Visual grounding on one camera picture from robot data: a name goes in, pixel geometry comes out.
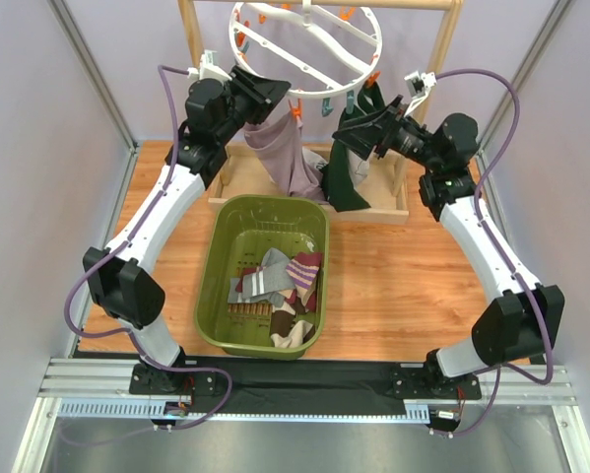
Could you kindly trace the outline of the maroon purple striped sock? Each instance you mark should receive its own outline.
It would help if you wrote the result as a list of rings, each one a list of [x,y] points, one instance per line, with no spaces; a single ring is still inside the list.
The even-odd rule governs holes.
[[[321,252],[299,252],[286,266],[295,284],[298,299],[307,310],[316,309],[318,275],[323,261]]]

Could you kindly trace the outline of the pink sock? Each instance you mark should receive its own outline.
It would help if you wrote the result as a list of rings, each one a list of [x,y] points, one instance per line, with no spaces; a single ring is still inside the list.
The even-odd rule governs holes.
[[[302,145],[301,126],[290,112],[272,123],[246,124],[243,135],[247,146],[284,194],[320,203],[326,201],[321,171],[328,161]]]

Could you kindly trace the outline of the grey striped sock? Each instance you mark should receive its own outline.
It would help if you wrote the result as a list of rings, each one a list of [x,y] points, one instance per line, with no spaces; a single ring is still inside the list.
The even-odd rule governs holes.
[[[229,304],[269,302],[280,305],[295,289],[286,272],[291,260],[279,249],[270,248],[257,267],[245,268],[241,278],[231,278]]]

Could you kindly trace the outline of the brown beige patterned sock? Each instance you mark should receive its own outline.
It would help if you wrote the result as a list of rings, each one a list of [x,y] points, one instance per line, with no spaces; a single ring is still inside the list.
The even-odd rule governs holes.
[[[315,332],[315,326],[306,320],[298,319],[295,309],[287,302],[273,306],[269,335],[275,348],[300,347],[310,341]]]

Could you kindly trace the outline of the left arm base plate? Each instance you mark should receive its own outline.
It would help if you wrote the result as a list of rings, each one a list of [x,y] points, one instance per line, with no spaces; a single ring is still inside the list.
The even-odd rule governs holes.
[[[215,372],[170,372],[140,362],[133,367],[128,390],[134,395],[215,396],[227,387],[227,380]]]

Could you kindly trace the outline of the dark green sock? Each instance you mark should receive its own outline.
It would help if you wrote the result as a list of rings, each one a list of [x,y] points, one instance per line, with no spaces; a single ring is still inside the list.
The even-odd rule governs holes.
[[[352,112],[343,110],[339,126],[346,120],[358,118],[385,107],[384,98],[376,81],[370,85],[365,84],[360,89],[357,99],[358,104],[354,106]],[[329,162],[321,170],[321,189],[325,200],[337,212],[359,211],[370,207],[369,203],[357,192],[350,179],[348,152],[349,150],[344,145],[334,141],[330,150]]]

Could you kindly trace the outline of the orange clothes clip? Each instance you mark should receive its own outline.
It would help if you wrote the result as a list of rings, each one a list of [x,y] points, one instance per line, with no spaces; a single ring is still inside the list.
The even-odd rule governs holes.
[[[295,120],[297,120],[298,122],[302,122],[302,100],[301,99],[296,99],[296,100],[288,100],[289,103],[289,109],[290,109],[290,113],[293,116],[293,118]]]

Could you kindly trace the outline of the teal clothes clip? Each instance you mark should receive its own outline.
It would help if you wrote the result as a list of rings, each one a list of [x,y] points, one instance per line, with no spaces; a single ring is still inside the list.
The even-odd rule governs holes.
[[[331,99],[329,97],[324,98],[321,104],[321,116],[328,117],[332,114],[334,107],[332,106]]]

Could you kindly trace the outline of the white round clip hanger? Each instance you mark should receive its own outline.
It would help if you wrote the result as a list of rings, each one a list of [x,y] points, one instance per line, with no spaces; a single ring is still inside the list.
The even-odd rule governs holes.
[[[228,30],[236,64],[290,82],[297,99],[351,93],[378,71],[381,59],[381,26],[366,7],[237,2]]]

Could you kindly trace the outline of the aluminium frame rail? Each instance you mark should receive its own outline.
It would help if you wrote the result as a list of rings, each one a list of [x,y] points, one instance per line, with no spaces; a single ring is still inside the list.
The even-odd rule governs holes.
[[[191,357],[179,372],[157,372],[137,356],[85,353],[52,359],[14,463],[17,472],[42,466],[59,416],[144,418],[164,424],[207,418],[241,421],[424,423],[456,438],[460,421],[442,412],[479,405],[548,406],[572,471],[590,472],[590,439],[567,371],[541,384],[540,364],[481,369],[448,378],[431,363],[278,361]]]

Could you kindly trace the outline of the green plastic basket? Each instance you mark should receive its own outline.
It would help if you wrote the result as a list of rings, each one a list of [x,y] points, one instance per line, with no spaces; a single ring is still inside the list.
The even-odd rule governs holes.
[[[296,360],[325,324],[329,220],[310,200],[242,195],[220,209],[195,305],[230,355]]]

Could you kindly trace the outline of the white sock on hanger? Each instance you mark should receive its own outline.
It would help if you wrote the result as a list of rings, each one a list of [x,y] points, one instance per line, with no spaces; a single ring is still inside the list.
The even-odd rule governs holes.
[[[348,152],[348,171],[354,187],[358,187],[367,178],[369,162],[361,159],[354,152]]]

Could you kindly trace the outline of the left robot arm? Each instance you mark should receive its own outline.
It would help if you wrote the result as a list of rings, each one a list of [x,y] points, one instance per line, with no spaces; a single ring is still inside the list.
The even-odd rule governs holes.
[[[162,315],[164,289],[153,277],[159,255],[185,212],[227,161],[226,146],[245,125],[263,123],[291,88],[288,81],[238,66],[193,81],[185,118],[174,115],[172,145],[161,174],[126,227],[104,248],[83,257],[93,303],[119,323],[147,372],[176,385],[189,369]]]

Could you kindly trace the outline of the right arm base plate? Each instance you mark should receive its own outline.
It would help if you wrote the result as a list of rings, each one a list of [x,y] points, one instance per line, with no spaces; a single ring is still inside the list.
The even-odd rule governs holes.
[[[479,400],[482,391],[472,374],[446,377],[427,364],[402,363],[390,371],[391,387],[400,399]]]

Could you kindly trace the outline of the black cloth strip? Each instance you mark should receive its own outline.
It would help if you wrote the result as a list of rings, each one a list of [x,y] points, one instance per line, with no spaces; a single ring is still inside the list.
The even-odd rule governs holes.
[[[394,396],[392,363],[373,361],[274,361],[194,357],[200,368],[219,368],[232,377],[227,414],[364,415],[406,413]]]

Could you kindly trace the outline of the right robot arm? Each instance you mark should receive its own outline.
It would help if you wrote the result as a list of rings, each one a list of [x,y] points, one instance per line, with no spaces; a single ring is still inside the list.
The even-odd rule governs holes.
[[[561,289],[542,284],[495,226],[469,171],[477,136],[476,120],[460,112],[430,132],[408,115],[400,98],[346,120],[333,134],[363,160],[393,151],[421,165],[423,205],[453,236],[481,282],[488,306],[470,335],[428,359],[445,378],[540,355],[550,364],[565,306]]]

